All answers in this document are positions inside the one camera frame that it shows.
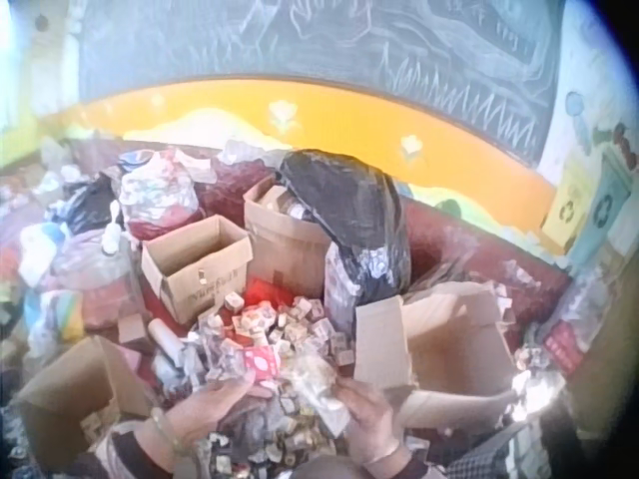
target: sleeve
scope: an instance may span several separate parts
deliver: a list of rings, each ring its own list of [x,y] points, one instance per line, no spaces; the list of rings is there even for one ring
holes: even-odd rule
[[[445,477],[440,468],[412,457],[406,467],[392,479],[445,479]]]
[[[144,452],[133,432],[115,435],[113,445],[122,464],[136,479],[171,479],[173,477]]]
[[[133,433],[138,421],[112,427],[91,451],[82,454],[72,469],[79,477],[96,479],[171,479],[140,447]]]

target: open cardboard box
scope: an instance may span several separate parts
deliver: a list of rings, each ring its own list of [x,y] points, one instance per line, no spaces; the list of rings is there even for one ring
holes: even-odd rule
[[[18,408],[38,464],[57,472],[89,448],[80,423],[91,413],[108,408],[115,424],[148,417],[151,403],[117,346],[94,336],[36,374],[18,394]]]
[[[297,220],[261,204],[269,202],[265,195],[274,185],[275,177],[271,176],[244,195],[245,225],[254,251],[249,274],[295,295],[320,298],[330,238],[320,225]]]
[[[249,234],[214,216],[147,241],[142,272],[173,318],[189,326],[224,296],[247,287]]]
[[[360,306],[354,378],[388,392],[397,428],[492,427],[517,370],[489,287],[448,282]]]

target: recycle symbol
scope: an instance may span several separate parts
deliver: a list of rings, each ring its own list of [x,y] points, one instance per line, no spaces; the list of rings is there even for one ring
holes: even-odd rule
[[[559,219],[563,220],[566,224],[572,222],[572,219],[575,217],[575,204],[570,200],[566,203],[561,210],[559,211]]]
[[[593,221],[598,228],[603,228],[610,218],[610,210],[612,210],[612,197],[606,195],[597,204]]]

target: person's hand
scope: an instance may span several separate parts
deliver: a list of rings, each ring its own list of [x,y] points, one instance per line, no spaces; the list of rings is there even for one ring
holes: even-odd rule
[[[392,408],[380,391],[370,384],[338,377],[333,393],[352,416],[346,439],[355,462],[374,462],[399,447],[392,435]]]
[[[392,408],[370,384],[338,377],[334,396],[350,411],[346,428],[348,453],[373,477],[397,475],[410,461],[410,452],[392,435]]]
[[[254,386],[255,377],[255,372],[250,370],[244,378],[225,381],[218,387],[209,385],[167,412],[167,419],[183,444],[189,445],[215,431],[218,423],[246,395],[270,398],[273,395],[270,391]]]

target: pile of small items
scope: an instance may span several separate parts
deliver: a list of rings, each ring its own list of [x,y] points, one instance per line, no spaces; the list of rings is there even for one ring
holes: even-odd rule
[[[230,437],[210,436],[207,448],[215,453],[210,467],[213,477],[250,477],[252,470],[261,479],[274,477],[313,457],[336,454],[333,439],[339,437],[343,424],[335,427],[319,412],[321,420],[286,374],[296,360],[308,355],[320,358],[331,371],[354,364],[346,335],[333,329],[320,300],[298,296],[293,307],[275,309],[267,300],[245,307],[243,298],[233,292],[222,308],[201,314],[196,328],[207,357],[207,383],[239,377],[252,369],[256,383],[274,394],[266,419],[260,422],[262,433],[249,447],[237,445],[243,441],[238,435],[252,434],[246,429]],[[247,422],[245,418],[244,427],[249,427]],[[248,463],[236,462],[244,459],[240,449]]]

